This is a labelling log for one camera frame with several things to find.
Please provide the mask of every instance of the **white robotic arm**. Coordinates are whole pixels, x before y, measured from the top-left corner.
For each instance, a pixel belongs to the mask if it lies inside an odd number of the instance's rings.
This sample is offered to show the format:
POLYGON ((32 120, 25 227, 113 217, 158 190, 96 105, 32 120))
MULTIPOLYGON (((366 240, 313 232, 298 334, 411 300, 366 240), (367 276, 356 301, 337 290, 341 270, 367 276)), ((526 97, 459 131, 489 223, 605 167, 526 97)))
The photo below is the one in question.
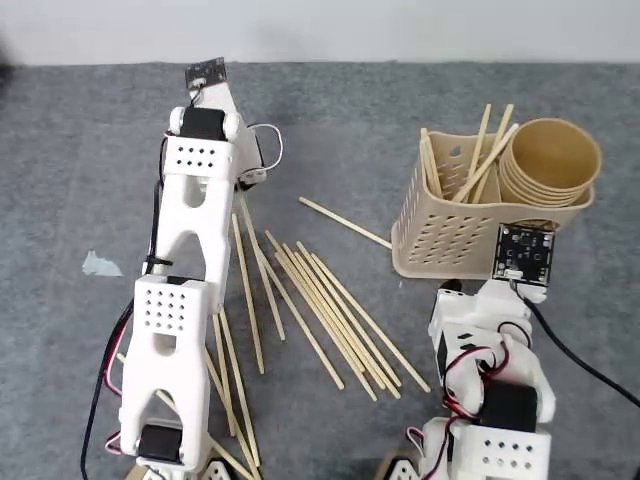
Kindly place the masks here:
POLYGON ((224 301, 234 189, 266 177, 255 135, 236 111, 224 63, 192 66, 186 76, 192 102, 170 115, 155 254, 147 259, 150 273, 135 286, 119 411, 122 452, 170 480, 195 478, 209 452, 207 319, 224 301), (191 234, 202 248, 203 280, 168 275, 191 234), (173 398, 179 422, 146 415, 158 390, 173 398))
POLYGON ((454 415, 425 424, 420 478, 546 479, 551 437, 538 425, 553 418, 555 396, 529 349, 528 309, 509 283, 489 280, 474 296, 440 289, 429 334, 454 415))

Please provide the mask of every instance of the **red wire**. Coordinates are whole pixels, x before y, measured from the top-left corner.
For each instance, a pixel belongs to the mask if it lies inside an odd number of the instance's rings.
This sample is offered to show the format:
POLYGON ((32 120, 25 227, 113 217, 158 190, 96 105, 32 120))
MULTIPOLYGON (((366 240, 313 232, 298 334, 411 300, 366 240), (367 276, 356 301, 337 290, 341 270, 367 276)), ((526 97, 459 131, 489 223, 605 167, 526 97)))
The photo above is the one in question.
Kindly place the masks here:
POLYGON ((504 350, 504 360, 502 360, 502 363, 500 365, 498 365, 496 368, 491 369, 490 371, 486 372, 483 375, 483 380, 484 381, 487 381, 487 380, 495 377, 499 373, 501 373, 506 368, 507 364, 509 363, 509 359, 511 358, 511 355, 509 354, 509 350, 507 349, 507 345, 504 343, 504 341, 502 341, 502 342, 500 342, 500 346, 502 347, 502 350, 504 350))
POLYGON ((430 478, 433 478, 433 476, 435 475, 436 471, 438 470, 438 467, 440 466, 440 462, 442 462, 442 457, 444 456, 444 451, 447 446, 447 439, 451 435, 451 425, 453 424, 453 422, 455 422, 456 420, 459 420, 460 418, 461 417, 451 417, 447 421, 447 424, 444 427, 444 440, 442 440, 442 445, 440 446, 440 452, 438 452, 438 458, 436 459, 436 464, 433 466, 431 470, 429 470, 429 472, 424 477, 422 477, 422 480, 429 480, 430 478))
POLYGON ((129 324, 130 319, 131 317, 129 317, 127 321, 124 323, 124 325, 122 326, 122 330, 120 330, 120 333, 118 334, 118 339, 116 340, 116 343, 113 345, 113 350, 109 355, 109 361, 107 362, 107 367, 105 368, 105 371, 104 371, 105 372, 104 384, 109 390, 111 390, 118 397, 122 397, 122 390, 116 387, 111 381, 111 369, 113 368, 113 364, 115 362, 116 356, 118 355, 120 343, 122 342, 122 337, 124 337, 124 332, 127 329, 127 325, 129 324))
POLYGON ((109 435, 109 438, 104 442, 104 448, 107 452, 112 453, 114 455, 122 455, 122 450, 118 447, 111 446, 111 443, 116 439, 120 438, 120 430, 116 433, 109 435))

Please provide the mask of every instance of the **paper cup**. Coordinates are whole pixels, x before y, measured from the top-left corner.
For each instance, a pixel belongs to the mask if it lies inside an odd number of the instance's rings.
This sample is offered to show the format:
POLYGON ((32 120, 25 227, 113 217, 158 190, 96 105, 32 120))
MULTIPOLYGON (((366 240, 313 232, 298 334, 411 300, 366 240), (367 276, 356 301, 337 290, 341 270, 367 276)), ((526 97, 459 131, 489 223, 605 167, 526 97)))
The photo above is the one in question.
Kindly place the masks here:
POLYGON ((570 191, 565 193, 556 193, 556 192, 547 192, 542 189, 528 183, 526 178, 524 178, 521 174, 514 169, 513 164, 510 162, 501 162, 501 174, 504 177, 507 177, 509 182, 512 184, 512 187, 515 187, 518 191, 520 191, 523 195, 527 195, 532 198, 536 198, 543 202, 548 203, 565 203, 571 202, 578 198, 582 192, 586 189, 583 188, 577 191, 570 191))
POLYGON ((559 118, 522 125, 508 143, 502 161, 513 177, 542 194, 579 196, 600 173, 600 147, 580 127, 559 118))
POLYGON ((580 193, 577 197, 567 199, 549 199, 544 196, 530 195, 512 183, 509 175, 505 175, 503 164, 501 164, 499 168, 499 183, 503 203, 524 203, 536 207, 557 208, 572 205, 576 202, 577 198, 582 195, 582 193, 580 193))

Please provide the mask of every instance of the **plastic basket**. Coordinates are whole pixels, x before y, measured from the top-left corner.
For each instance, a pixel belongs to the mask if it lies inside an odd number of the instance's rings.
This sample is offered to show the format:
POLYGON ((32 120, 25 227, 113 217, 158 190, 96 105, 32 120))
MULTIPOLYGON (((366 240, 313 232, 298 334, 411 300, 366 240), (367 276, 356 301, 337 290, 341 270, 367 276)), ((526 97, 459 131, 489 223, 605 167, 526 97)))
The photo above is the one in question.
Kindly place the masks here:
MULTIPOLYGON (((425 166, 418 162, 400 216, 391 230, 393 266, 404 277, 483 280, 491 276, 498 225, 516 223, 558 230, 593 202, 593 187, 574 204, 561 208, 500 203, 495 165, 478 204, 449 201, 464 185, 476 136, 429 134, 444 198, 427 188, 425 166)), ((487 135, 482 152, 491 148, 487 135)))

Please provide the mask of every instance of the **pile of chopsticks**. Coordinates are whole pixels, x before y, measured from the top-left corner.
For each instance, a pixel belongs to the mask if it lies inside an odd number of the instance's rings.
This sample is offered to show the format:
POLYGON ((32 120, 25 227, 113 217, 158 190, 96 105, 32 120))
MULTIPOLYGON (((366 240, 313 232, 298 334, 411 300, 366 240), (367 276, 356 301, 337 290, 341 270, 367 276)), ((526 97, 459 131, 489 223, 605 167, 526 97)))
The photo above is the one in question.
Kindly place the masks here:
MULTIPOLYGON (((471 156, 471 163, 467 172, 466 183, 451 199, 453 202, 480 203, 480 198, 482 197, 484 187, 489 177, 489 169, 493 166, 494 162, 502 150, 507 146, 509 140, 519 127, 517 123, 514 123, 507 130, 507 125, 511 119, 513 108, 512 104, 507 105, 505 108, 502 119, 500 120, 500 125, 498 126, 498 131, 496 132, 491 149, 489 150, 489 154, 487 155, 487 158, 480 163, 480 154, 482 152, 482 146, 487 133, 487 126, 489 124, 489 117, 491 115, 491 105, 486 105, 484 114, 482 115, 482 121, 480 122, 478 135, 476 137, 473 154, 471 156)), ((422 163, 425 166, 429 190, 436 197, 443 198, 436 158, 433 153, 431 138, 429 137, 426 128, 420 130, 420 157, 422 158, 422 163)))

